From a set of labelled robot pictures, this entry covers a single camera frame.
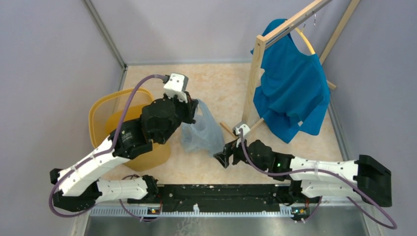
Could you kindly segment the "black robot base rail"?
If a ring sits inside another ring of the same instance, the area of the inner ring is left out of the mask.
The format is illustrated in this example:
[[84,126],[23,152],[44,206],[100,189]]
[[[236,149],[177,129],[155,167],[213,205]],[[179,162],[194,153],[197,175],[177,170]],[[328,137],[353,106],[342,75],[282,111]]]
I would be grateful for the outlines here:
[[157,204],[163,213],[191,212],[273,212],[281,205],[312,203],[288,185],[280,184],[165,184],[157,193],[129,204]]

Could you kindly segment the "blue plastic trash bag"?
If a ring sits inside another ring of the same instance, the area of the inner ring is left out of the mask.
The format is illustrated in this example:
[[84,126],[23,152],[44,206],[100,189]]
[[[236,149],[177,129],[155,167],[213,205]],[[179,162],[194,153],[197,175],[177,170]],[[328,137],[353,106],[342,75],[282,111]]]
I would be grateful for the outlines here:
[[204,150],[211,156],[221,152],[225,145],[223,132],[206,103],[200,99],[194,119],[194,124],[181,125],[180,142],[184,151],[191,153]]

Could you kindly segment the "blue t-shirt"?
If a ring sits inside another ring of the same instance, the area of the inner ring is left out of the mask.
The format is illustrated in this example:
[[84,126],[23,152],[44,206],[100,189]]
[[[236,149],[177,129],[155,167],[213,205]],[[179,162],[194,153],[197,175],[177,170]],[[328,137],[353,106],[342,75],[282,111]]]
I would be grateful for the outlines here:
[[265,50],[253,103],[270,131],[285,143],[298,132],[317,136],[330,102],[319,57],[299,51],[291,34]]

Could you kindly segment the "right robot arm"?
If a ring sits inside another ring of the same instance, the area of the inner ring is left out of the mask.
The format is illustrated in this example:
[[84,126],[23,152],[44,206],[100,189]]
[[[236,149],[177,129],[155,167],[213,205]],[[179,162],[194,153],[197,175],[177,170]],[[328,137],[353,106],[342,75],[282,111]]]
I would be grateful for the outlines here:
[[242,161],[275,180],[290,180],[293,186],[288,195],[295,203],[307,197],[337,196],[392,206],[391,171],[369,155],[349,161],[318,161],[275,152],[260,140],[249,145],[235,140],[213,157],[224,168]]

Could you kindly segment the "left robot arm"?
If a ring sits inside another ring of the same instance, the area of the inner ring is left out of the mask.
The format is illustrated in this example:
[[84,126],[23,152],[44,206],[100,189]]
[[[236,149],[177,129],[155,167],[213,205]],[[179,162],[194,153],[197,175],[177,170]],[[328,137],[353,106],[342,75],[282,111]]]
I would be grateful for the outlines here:
[[165,144],[182,123],[194,124],[198,100],[190,95],[181,102],[177,96],[163,96],[142,109],[138,118],[123,120],[105,140],[75,165],[50,171],[54,185],[48,200],[52,212],[68,211],[77,216],[95,204],[133,199],[152,203],[159,194],[154,177],[102,180],[114,167],[153,150],[153,144]]

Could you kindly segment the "metal corner post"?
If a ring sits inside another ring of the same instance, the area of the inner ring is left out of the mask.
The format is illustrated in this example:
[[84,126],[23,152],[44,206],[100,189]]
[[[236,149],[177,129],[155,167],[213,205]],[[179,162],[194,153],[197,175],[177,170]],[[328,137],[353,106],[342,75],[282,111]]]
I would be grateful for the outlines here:
[[109,50],[111,51],[113,57],[118,62],[119,66],[122,68],[123,71],[126,70],[127,65],[124,62],[119,50],[117,49],[116,44],[114,43],[109,31],[107,30],[104,21],[100,17],[99,12],[97,11],[96,7],[94,6],[93,2],[91,0],[82,0],[83,4],[85,5],[87,11],[92,17],[92,20],[96,24],[96,27],[98,28],[98,31],[102,35],[106,45],[108,46]]

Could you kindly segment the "yellow clothes hanger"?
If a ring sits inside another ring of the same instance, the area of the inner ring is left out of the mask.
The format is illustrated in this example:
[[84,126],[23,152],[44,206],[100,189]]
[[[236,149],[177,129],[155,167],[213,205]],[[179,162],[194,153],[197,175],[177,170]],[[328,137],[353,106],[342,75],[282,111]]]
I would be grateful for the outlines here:
[[299,28],[295,28],[295,31],[299,34],[299,36],[301,37],[301,39],[303,40],[303,42],[307,46],[310,54],[314,55],[316,52],[315,52],[313,46],[311,45],[310,41],[308,40],[308,38],[303,33],[303,31],[300,30]]

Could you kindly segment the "wooden clothes rack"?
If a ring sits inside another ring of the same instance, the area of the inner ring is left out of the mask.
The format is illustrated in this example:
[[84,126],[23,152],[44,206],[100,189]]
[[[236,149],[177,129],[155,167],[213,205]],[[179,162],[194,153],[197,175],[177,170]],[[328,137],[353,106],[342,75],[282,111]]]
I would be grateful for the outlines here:
[[[271,47],[282,37],[295,30],[295,28],[297,28],[301,23],[305,22],[308,18],[315,15],[328,3],[330,3],[330,1],[328,0],[314,0],[309,5],[300,10],[298,13],[286,20],[282,25],[276,27],[265,36],[257,35],[250,66],[249,81],[247,83],[241,122],[248,123],[249,121],[252,112],[254,92],[256,87],[260,84],[261,65],[265,50]],[[326,58],[333,49],[339,36],[341,35],[343,29],[347,25],[350,17],[352,16],[359,3],[360,1],[358,0],[349,1],[349,5],[347,6],[344,14],[342,15],[330,39],[328,40],[323,52],[320,55],[320,63],[325,62]]]

